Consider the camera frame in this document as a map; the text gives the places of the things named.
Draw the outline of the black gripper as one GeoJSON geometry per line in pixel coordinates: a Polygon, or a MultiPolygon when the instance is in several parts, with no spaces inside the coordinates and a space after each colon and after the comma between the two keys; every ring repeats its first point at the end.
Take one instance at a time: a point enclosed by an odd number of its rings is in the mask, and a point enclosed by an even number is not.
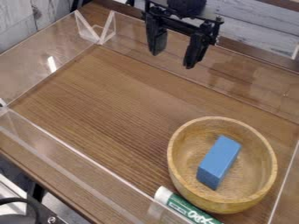
{"type": "Polygon", "coordinates": [[[207,8],[207,0],[145,0],[143,20],[149,50],[154,56],[167,46],[167,30],[191,36],[183,65],[193,69],[210,44],[217,44],[225,24],[225,18],[207,8]]]}

